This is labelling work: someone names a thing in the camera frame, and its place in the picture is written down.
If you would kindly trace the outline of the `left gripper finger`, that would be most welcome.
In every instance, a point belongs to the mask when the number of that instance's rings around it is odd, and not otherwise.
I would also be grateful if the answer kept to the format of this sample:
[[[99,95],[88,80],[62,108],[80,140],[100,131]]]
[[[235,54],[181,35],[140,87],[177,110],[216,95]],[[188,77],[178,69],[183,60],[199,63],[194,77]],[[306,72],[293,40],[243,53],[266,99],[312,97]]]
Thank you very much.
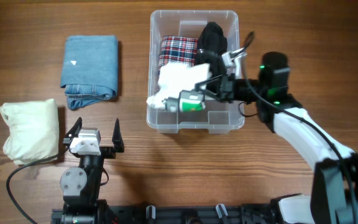
[[[116,153],[124,152],[125,146],[124,146],[124,141],[122,138],[120,123],[119,123],[118,118],[116,119],[116,122],[114,124],[114,131],[113,131],[113,135],[112,135],[112,144],[113,144],[114,151]]]
[[[76,120],[75,124],[71,127],[71,129],[66,133],[64,138],[65,139],[75,138],[80,132],[81,128],[82,128],[82,118],[79,117]]]

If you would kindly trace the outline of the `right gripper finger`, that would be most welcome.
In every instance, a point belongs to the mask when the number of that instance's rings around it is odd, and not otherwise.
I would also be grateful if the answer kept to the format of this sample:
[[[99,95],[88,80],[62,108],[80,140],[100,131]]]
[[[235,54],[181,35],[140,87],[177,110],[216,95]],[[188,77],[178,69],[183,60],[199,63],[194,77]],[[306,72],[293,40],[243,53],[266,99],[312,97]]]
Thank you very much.
[[[204,94],[208,99],[214,99],[216,101],[221,101],[219,97],[219,93],[214,93],[208,89],[200,89],[200,93]]]
[[[205,81],[195,83],[194,89],[195,90],[201,90],[201,87],[204,86],[204,85],[207,85],[209,83],[221,82],[222,77],[223,77],[222,75],[219,75],[219,76],[216,76],[216,77],[213,77],[213,78],[209,78],[209,79],[207,79]]]

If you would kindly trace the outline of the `white printed t-shirt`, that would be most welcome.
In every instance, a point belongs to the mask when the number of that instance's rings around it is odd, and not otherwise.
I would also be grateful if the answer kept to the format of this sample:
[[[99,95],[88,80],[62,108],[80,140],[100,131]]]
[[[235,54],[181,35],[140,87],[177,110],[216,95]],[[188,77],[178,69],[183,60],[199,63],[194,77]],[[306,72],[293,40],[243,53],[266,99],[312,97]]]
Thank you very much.
[[[195,89],[195,85],[211,78],[209,67],[208,63],[189,67],[176,62],[161,66],[159,90],[147,98],[147,105],[171,113],[204,110],[205,96]]]

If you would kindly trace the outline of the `black garment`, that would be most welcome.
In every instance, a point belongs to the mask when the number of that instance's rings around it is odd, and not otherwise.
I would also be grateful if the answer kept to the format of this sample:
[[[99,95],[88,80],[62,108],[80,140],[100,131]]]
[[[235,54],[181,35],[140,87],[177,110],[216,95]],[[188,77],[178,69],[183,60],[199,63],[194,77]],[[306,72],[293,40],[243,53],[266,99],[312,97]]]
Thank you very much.
[[[194,65],[208,63],[211,78],[227,73],[221,55],[227,51],[227,39],[215,22],[207,23],[197,41]]]

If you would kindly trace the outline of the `red plaid shirt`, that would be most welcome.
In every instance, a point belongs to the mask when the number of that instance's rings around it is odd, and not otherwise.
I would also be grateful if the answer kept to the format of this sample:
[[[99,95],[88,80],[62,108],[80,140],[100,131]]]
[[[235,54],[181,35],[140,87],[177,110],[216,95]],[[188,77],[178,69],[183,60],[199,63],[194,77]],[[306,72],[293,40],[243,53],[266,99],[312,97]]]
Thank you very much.
[[[158,72],[169,62],[193,66],[198,39],[166,35],[162,38],[158,56]]]

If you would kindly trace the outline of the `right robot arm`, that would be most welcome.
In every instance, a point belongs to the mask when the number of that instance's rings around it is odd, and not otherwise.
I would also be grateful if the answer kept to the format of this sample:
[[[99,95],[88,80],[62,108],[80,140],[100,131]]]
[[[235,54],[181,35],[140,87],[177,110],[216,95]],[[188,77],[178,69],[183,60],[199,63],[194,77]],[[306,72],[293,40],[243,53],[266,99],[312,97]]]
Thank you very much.
[[[358,223],[358,153],[324,131],[288,92],[287,56],[268,52],[256,80],[219,75],[195,85],[213,84],[203,94],[221,102],[255,103],[271,132],[286,140],[314,172],[311,195],[278,200],[283,223]]]

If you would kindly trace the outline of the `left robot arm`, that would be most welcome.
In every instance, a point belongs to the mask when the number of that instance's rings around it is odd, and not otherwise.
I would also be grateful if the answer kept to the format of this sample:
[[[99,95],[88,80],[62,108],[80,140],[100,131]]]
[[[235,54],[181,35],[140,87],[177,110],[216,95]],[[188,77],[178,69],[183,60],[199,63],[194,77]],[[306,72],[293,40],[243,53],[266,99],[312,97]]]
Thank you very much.
[[[117,153],[124,152],[119,120],[114,124],[112,146],[101,146],[101,135],[97,128],[82,127],[78,118],[63,138],[63,145],[71,154],[79,158],[79,165],[67,169],[60,178],[63,191],[63,210],[60,222],[118,223],[118,217],[105,199],[99,198],[102,174],[106,173],[104,161],[115,159]]]

